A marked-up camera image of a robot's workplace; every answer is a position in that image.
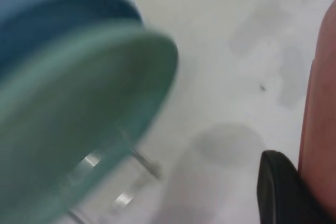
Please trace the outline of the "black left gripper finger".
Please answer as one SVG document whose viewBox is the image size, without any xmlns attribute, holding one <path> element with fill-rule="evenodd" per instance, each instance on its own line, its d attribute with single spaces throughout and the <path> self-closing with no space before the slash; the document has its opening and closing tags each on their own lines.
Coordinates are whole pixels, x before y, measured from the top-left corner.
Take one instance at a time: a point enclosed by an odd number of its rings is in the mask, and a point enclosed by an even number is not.
<svg viewBox="0 0 336 224">
<path fill-rule="evenodd" d="M 335 223 L 281 152 L 262 152 L 257 200 L 261 223 Z"/>
</svg>

